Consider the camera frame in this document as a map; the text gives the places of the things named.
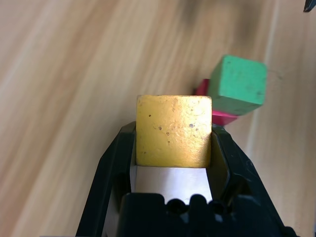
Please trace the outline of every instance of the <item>wooden block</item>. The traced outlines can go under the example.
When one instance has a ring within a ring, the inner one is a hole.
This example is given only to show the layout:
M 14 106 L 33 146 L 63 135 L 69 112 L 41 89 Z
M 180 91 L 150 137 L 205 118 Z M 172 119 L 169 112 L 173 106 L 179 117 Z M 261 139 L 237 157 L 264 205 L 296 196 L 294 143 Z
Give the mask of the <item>wooden block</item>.
M 231 115 L 228 113 L 222 113 L 219 111 L 212 112 L 212 123 L 220 126 L 225 126 L 238 118 L 236 115 Z
M 208 84 L 209 79 L 203 79 L 199 87 L 196 89 L 195 95 L 207 95 Z M 212 110 L 212 123 L 219 126 L 225 126 L 236 120 L 237 118 L 238 116 L 236 115 Z
M 136 113 L 137 165 L 209 166 L 210 97 L 142 95 L 137 99 Z
M 244 115 L 263 105 L 267 68 L 263 63 L 226 55 L 211 75 L 213 110 Z

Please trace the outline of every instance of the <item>table surface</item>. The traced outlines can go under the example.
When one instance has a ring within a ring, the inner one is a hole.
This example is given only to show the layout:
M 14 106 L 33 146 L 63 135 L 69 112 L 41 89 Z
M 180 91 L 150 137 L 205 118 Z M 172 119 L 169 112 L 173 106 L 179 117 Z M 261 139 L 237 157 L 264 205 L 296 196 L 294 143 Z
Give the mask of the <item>table surface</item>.
M 303 7 L 304 0 L 0 1 L 0 235 L 75 235 L 99 158 L 135 120 L 136 96 L 191 94 L 233 54 L 264 62 L 269 75 L 264 106 L 227 130 L 284 223 L 312 236 L 316 10 Z

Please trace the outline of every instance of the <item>toy block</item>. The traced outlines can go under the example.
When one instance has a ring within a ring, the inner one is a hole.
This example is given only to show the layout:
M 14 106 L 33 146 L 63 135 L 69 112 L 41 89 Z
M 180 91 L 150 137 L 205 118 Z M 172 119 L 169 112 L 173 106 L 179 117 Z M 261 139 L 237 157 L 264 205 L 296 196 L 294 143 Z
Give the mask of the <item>toy block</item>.
M 225 55 L 208 85 L 213 110 L 244 115 L 257 109 L 265 100 L 266 79 L 263 63 Z
M 206 168 L 212 102 L 208 96 L 141 95 L 136 110 L 136 163 Z
M 209 79 L 204 79 L 199 85 L 199 87 L 196 89 L 195 95 L 207 95 L 208 84 Z M 225 126 L 231 123 L 232 121 L 236 120 L 237 118 L 238 116 L 236 115 L 231 115 L 220 111 L 212 111 L 212 123 L 219 126 Z

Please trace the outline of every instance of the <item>yellow block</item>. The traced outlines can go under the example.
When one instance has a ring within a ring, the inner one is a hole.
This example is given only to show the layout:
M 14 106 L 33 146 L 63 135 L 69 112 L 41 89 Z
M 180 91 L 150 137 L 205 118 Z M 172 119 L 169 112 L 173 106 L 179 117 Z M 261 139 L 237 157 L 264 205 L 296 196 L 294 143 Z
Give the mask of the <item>yellow block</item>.
M 139 96 L 137 165 L 208 167 L 211 125 L 212 101 L 208 96 Z

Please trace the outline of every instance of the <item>green block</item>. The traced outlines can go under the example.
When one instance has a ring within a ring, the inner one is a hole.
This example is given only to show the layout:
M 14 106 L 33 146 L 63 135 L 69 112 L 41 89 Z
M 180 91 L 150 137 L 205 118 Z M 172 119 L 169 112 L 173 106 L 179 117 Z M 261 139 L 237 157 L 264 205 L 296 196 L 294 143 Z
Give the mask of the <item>green block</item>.
M 244 115 L 263 105 L 267 67 L 263 63 L 225 55 L 214 69 L 208 86 L 212 108 Z

